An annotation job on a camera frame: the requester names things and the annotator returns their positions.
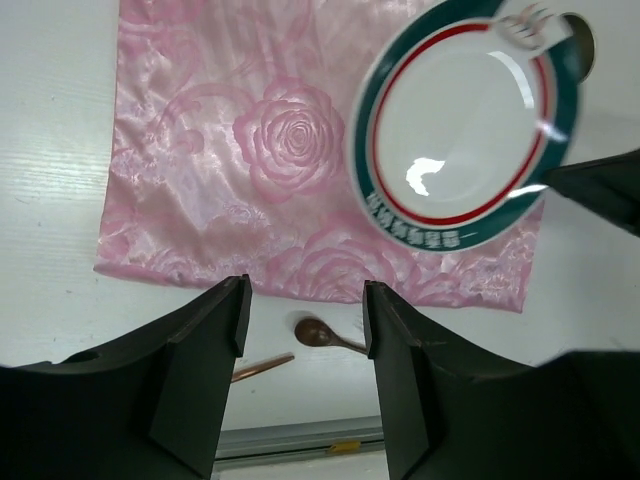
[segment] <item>pink satin cloth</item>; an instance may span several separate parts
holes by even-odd
[[[369,225],[343,143],[384,44],[429,0],[122,0],[113,159],[95,269],[359,302],[521,311],[542,210],[472,251],[428,254]]]

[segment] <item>plate logo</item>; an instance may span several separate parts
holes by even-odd
[[[497,30],[512,45],[524,50],[537,50],[546,43],[542,30],[552,17],[549,9],[534,3],[518,15],[507,15],[498,20]]]

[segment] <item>red stripe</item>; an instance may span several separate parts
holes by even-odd
[[[422,54],[425,50],[427,50],[428,48],[434,46],[435,44],[437,44],[438,42],[441,42],[447,38],[450,38],[454,35],[459,35],[461,33],[468,33],[468,32],[482,32],[482,31],[486,31],[489,29],[489,24],[485,24],[485,23],[470,23],[470,24],[465,24],[465,25],[459,25],[457,27],[453,27],[449,30],[445,30],[443,32],[438,33],[437,35],[434,35],[432,38],[430,38],[429,40],[427,40],[425,43],[423,43],[419,48],[417,48],[402,64],[402,66],[398,69],[398,71],[395,73],[395,75],[393,76],[391,82],[389,82],[389,85],[387,86],[386,91],[384,92],[382,99],[380,100],[380,105],[378,107],[378,111],[376,112],[375,118],[374,118],[374,126],[373,126],[373,135],[372,135],[372,142],[373,142],[373,147],[372,147],[372,152],[373,152],[373,167],[374,167],[374,172],[376,175],[376,178],[378,180],[378,183],[383,191],[383,193],[385,194],[385,196],[389,199],[389,201],[391,202],[391,204],[403,215],[405,215],[408,218],[411,218],[412,220],[415,220],[417,222],[423,223],[423,224],[428,224],[428,225],[437,225],[437,226],[449,226],[449,225],[456,225],[459,223],[463,223],[463,222],[468,222],[469,220],[472,220],[473,218],[482,215],[483,213],[487,212],[488,210],[490,210],[491,208],[493,208],[494,206],[496,206],[512,189],[513,187],[515,187],[518,182],[522,179],[522,177],[525,175],[525,173],[528,171],[529,167],[531,166],[538,148],[541,145],[542,142],[542,132],[538,129],[538,131],[536,132],[533,144],[529,150],[529,153],[527,154],[525,161],[523,162],[523,164],[520,166],[520,168],[518,169],[518,171],[516,172],[515,176],[511,179],[511,181],[507,184],[507,186],[505,188],[503,188],[495,197],[493,197],[491,200],[489,200],[487,203],[485,203],[484,205],[476,208],[475,210],[472,210],[470,212],[467,213],[463,213],[461,215],[456,215],[454,217],[444,217],[444,218],[437,218],[437,217],[425,217],[422,215],[418,215],[410,210],[408,210],[406,207],[404,207],[403,205],[400,204],[400,202],[398,202],[395,198],[393,198],[391,196],[391,193],[389,192],[389,189],[387,188],[387,186],[385,185],[384,181],[382,180],[382,175],[380,174],[380,169],[378,166],[378,152],[377,152],[377,145],[376,145],[376,138],[377,138],[377,133],[378,133],[378,124],[379,124],[379,120],[380,120],[380,114],[382,112],[383,106],[384,106],[384,102],[389,94],[389,92],[391,91],[391,88],[393,87],[393,84],[395,83],[395,81],[398,79],[398,77],[402,74],[402,72],[409,66],[409,64],[415,60],[420,54]],[[534,70],[536,71],[536,73],[538,74],[538,78],[539,78],[539,82],[540,82],[540,90],[542,91],[542,111],[541,111],[541,116],[543,119],[547,118],[548,115],[548,103],[549,103],[549,87],[547,85],[546,82],[546,77],[544,74],[544,68],[542,66],[542,63],[540,62],[540,59],[538,57],[534,58],[532,60],[532,63],[534,65]]]

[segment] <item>white plate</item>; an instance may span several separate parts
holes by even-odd
[[[544,7],[510,8],[442,3],[369,73],[351,173],[370,219],[405,245],[446,253],[499,235],[566,154],[579,100],[574,42]]]

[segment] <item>white table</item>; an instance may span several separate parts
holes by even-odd
[[[639,145],[640,42],[631,32],[640,2],[621,0],[615,9],[595,0],[562,3],[598,34],[571,161]],[[110,159],[117,4],[0,4],[1,364],[61,361],[199,293],[92,272]],[[422,310],[525,363],[573,348],[640,348],[640,240],[555,194],[547,198],[524,314]],[[298,345],[292,325],[301,312],[362,340],[359,305],[255,296],[242,362],[287,351],[297,358],[233,385],[225,430],[379,414],[372,363],[349,351]]]

